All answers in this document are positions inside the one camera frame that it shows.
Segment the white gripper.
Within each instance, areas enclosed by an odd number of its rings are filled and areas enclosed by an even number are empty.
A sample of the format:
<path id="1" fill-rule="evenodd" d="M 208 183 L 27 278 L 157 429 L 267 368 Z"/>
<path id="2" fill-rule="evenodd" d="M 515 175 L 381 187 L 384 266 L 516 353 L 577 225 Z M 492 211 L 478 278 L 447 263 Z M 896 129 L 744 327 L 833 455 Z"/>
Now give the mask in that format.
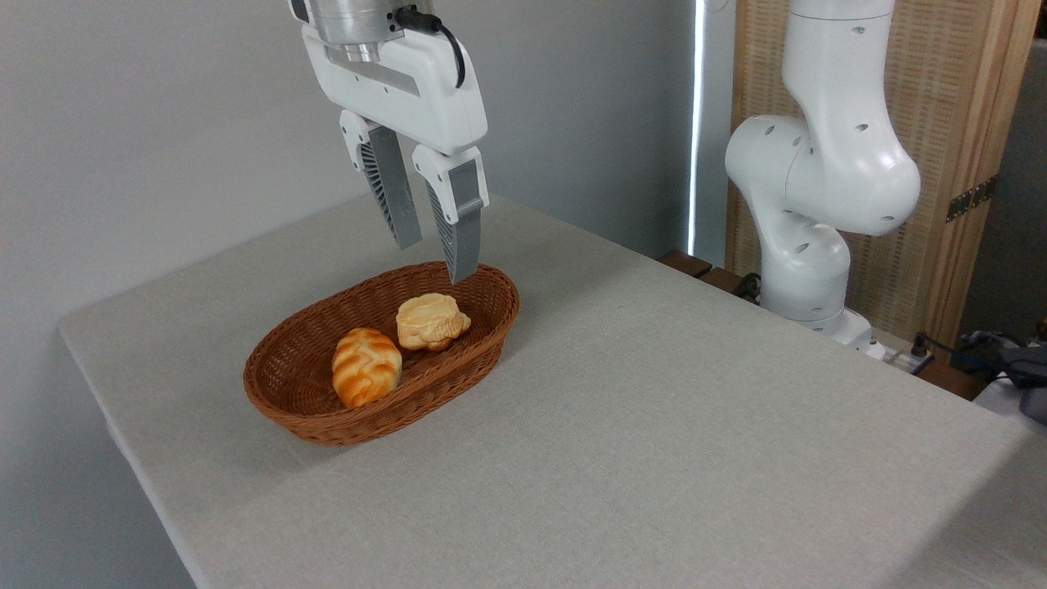
<path id="1" fill-rule="evenodd" d="M 396 245 L 406 250 L 422 239 L 399 132 L 426 145 L 415 148 L 413 160 L 429 192 L 450 284 L 473 276 L 482 211 L 490 204 L 474 145 L 488 119 L 467 50 L 466 80 L 456 88 L 456 60 L 442 36 L 407 31 L 381 46 L 379 62 L 351 62 L 315 29 L 305 25 L 302 35 L 326 97 L 344 109 L 339 126 L 353 168 L 366 176 Z"/>

